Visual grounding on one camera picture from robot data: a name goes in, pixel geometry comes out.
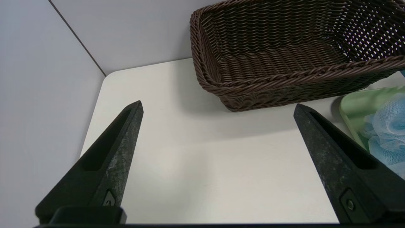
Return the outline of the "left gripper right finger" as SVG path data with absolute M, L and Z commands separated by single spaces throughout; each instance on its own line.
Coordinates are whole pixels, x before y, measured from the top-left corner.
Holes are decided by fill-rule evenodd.
M 404 180 L 314 109 L 294 119 L 341 224 L 403 224 Z

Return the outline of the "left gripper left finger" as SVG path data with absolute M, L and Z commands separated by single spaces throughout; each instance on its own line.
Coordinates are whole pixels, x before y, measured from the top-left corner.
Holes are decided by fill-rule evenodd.
M 124 224 L 121 203 L 143 119 L 127 105 L 35 208 L 41 224 Z

